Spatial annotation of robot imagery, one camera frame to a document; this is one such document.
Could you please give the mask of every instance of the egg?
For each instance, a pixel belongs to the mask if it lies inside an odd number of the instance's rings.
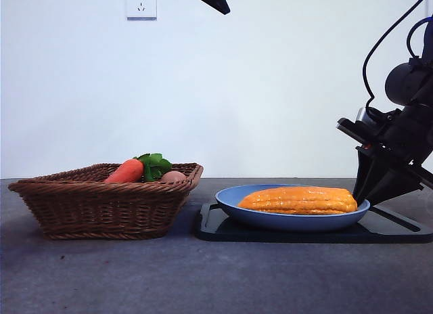
[[[178,182],[186,180],[186,176],[179,171],[169,171],[161,177],[161,182]]]

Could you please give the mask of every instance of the blue plate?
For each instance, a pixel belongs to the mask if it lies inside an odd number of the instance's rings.
[[[336,215],[288,215],[240,208],[237,205],[252,192],[274,187],[293,187],[292,184],[254,184],[229,187],[219,191],[215,198],[230,217],[242,223],[284,231],[335,231],[357,223],[367,212],[370,203],[365,200],[358,210]]]

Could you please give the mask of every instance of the orange carrot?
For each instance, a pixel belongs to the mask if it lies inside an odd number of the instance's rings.
[[[107,179],[106,183],[136,182],[143,174],[144,165],[134,158],[126,160]]]

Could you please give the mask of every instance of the green leaves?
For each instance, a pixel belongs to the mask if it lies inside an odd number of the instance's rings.
[[[143,154],[134,158],[144,164],[144,179],[146,182],[156,181],[171,170],[171,163],[162,158],[162,154],[159,153]]]

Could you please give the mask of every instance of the black cable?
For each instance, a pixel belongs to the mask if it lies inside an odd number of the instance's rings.
[[[416,56],[413,53],[412,47],[411,47],[411,39],[412,39],[412,35],[413,33],[417,30],[417,28],[419,28],[422,24],[429,22],[430,20],[432,20],[432,18],[424,18],[423,20],[420,20],[419,22],[417,22],[409,31],[409,34],[407,35],[407,40],[406,40],[406,46],[407,49],[409,50],[409,53],[411,54],[412,58],[418,60],[418,56]]]
[[[412,11],[422,2],[423,0],[418,0],[411,8],[409,8],[407,10],[406,13],[404,13],[381,37],[380,39],[376,42],[376,44],[373,46],[373,48],[371,49],[371,51],[368,53],[367,57],[365,58],[364,61],[364,65],[363,65],[363,80],[364,80],[364,85],[365,88],[367,89],[368,94],[370,95],[370,99],[367,101],[367,103],[365,104],[365,111],[367,112],[367,114],[371,117],[371,114],[369,113],[369,105],[371,103],[371,101],[374,100],[375,96],[373,94],[373,92],[371,91],[370,85],[368,83],[367,80],[367,64],[368,61],[371,57],[371,55],[373,55],[374,51],[379,47],[380,43],[382,43],[382,41],[386,38],[386,36],[388,36],[390,34],[390,32],[392,30],[394,30],[394,28],[400,24],[401,21],[403,21],[410,13],[412,13]]]

